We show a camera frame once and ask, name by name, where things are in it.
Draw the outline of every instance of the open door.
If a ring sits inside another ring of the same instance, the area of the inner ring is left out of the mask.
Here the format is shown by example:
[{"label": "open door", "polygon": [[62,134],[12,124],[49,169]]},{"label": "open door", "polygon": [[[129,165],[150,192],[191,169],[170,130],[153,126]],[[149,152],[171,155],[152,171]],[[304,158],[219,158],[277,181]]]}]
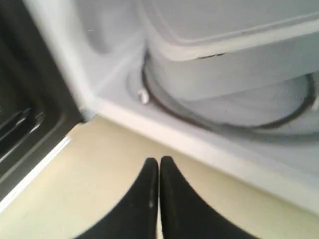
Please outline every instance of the open door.
[{"label": "open door", "polygon": [[0,1],[0,88],[3,203],[81,121],[51,54],[19,0]]}]

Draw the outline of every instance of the beige floor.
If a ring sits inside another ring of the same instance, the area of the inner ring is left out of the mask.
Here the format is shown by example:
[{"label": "beige floor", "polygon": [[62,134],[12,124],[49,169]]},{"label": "beige floor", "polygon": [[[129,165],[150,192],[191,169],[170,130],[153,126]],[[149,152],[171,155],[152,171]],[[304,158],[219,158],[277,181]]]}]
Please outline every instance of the beige floor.
[{"label": "beige floor", "polygon": [[126,193],[149,156],[174,157],[217,211],[266,239],[317,239],[319,218],[102,118],[76,127],[72,141],[0,214],[0,239],[69,239]]}]

